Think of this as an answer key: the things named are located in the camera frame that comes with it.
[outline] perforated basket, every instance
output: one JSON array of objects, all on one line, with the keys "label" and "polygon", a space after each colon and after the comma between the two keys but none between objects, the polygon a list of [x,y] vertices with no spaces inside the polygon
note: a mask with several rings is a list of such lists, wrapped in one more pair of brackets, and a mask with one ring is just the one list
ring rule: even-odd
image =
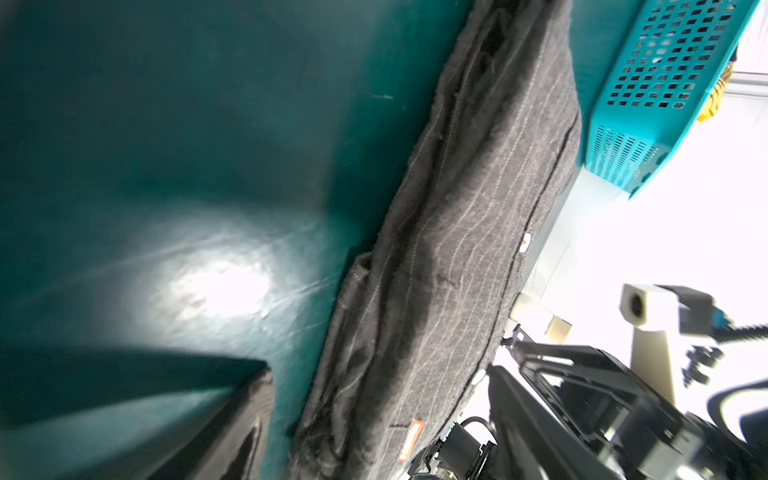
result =
[{"label": "perforated basket", "polygon": [[586,168],[635,195],[671,157],[758,0],[647,0],[592,113]]}]

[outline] folded gray blanket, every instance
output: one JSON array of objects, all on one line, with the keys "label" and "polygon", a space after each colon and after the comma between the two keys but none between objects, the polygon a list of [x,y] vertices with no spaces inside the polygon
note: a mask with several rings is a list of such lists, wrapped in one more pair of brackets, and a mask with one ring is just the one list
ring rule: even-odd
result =
[{"label": "folded gray blanket", "polygon": [[570,0],[477,0],[370,253],[348,272],[288,478],[398,475],[492,359],[525,253],[572,178]]}]

